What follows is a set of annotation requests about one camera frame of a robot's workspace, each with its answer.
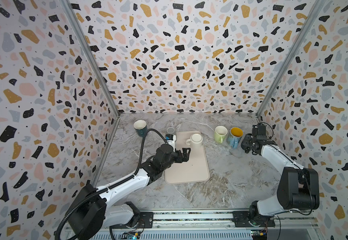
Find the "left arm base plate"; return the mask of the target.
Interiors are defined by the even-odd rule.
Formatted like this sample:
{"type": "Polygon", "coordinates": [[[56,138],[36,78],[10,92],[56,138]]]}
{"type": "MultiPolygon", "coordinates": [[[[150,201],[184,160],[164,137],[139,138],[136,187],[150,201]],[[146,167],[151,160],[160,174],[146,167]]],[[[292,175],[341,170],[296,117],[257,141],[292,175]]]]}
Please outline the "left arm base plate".
{"type": "Polygon", "coordinates": [[[140,212],[132,217],[126,224],[117,224],[112,226],[113,229],[151,229],[154,222],[154,212],[140,212]]]}

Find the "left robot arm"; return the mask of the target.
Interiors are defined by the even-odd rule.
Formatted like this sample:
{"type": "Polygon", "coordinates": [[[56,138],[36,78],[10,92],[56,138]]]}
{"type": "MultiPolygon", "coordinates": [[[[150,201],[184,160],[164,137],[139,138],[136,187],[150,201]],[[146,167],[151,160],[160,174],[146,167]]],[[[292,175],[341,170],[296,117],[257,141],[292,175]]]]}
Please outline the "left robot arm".
{"type": "Polygon", "coordinates": [[[190,153],[190,148],[175,150],[171,145],[163,144],[155,155],[140,165],[137,173],[105,186],[88,184],[83,187],[65,215],[66,223],[75,234],[72,238],[88,240],[102,227],[134,227],[140,215],[139,209],[131,202],[121,206],[115,206],[115,203],[158,180],[173,164],[188,162],[190,153]]]}

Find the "blue butterfly mug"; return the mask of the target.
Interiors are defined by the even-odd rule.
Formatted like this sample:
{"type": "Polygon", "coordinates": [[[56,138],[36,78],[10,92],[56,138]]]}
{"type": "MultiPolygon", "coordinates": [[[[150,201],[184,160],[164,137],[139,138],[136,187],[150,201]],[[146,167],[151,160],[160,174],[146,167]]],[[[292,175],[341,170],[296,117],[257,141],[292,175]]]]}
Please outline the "blue butterfly mug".
{"type": "Polygon", "coordinates": [[[226,142],[232,149],[237,149],[242,136],[242,129],[238,127],[233,127],[230,129],[226,142]]]}

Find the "white mug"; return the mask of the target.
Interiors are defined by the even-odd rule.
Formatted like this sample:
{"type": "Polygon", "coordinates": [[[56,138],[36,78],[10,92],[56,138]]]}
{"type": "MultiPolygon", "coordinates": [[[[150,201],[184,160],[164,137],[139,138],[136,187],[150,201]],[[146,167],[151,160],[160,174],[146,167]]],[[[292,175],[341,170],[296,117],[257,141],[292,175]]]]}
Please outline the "white mug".
{"type": "Polygon", "coordinates": [[[189,139],[186,140],[186,145],[188,145],[192,150],[200,149],[203,143],[203,137],[201,134],[192,134],[189,139]]]}

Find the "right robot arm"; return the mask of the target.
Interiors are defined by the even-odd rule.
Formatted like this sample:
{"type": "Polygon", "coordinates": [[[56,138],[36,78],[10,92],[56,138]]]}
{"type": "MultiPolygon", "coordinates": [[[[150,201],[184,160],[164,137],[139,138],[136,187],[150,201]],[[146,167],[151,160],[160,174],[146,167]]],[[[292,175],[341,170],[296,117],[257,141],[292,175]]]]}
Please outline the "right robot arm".
{"type": "Polygon", "coordinates": [[[245,153],[267,159],[281,174],[276,194],[266,200],[254,201],[249,207],[251,221],[263,221],[275,215],[296,211],[303,213],[319,208],[319,176],[316,170],[305,168],[286,155],[266,134],[266,125],[252,126],[242,143],[245,153]]]}

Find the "dark teal mug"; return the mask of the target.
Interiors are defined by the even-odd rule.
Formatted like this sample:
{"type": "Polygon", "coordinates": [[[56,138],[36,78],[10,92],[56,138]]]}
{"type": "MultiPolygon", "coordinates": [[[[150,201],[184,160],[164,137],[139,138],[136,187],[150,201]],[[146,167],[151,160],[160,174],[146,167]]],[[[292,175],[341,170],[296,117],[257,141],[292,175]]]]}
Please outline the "dark teal mug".
{"type": "Polygon", "coordinates": [[[147,122],[144,120],[137,120],[134,122],[134,129],[139,137],[144,137],[148,131],[147,122]]]}

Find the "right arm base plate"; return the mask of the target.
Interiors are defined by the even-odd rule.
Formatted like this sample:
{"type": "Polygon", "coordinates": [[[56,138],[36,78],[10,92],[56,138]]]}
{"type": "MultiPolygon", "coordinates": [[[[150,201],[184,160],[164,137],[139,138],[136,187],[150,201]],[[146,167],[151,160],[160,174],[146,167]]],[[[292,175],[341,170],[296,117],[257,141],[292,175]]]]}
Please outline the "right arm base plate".
{"type": "Polygon", "coordinates": [[[236,228],[264,228],[275,227],[272,217],[261,216],[250,211],[234,211],[232,212],[232,222],[236,228]]]}

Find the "grey mug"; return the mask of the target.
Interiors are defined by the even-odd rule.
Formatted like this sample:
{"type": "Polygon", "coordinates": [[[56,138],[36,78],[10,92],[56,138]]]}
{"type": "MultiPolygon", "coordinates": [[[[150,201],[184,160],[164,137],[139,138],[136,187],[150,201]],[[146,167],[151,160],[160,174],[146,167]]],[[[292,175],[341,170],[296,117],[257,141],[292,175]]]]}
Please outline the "grey mug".
{"type": "Polygon", "coordinates": [[[167,134],[176,135],[176,130],[173,127],[167,128],[167,134]]]}

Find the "light green mug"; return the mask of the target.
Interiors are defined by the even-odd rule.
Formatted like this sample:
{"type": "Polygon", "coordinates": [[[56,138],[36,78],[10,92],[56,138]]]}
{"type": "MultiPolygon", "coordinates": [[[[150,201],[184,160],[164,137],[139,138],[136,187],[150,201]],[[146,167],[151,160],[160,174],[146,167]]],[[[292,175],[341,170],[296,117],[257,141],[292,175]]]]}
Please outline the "light green mug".
{"type": "Polygon", "coordinates": [[[218,144],[222,144],[228,134],[228,130],[224,126],[217,126],[214,130],[214,140],[218,144]]]}

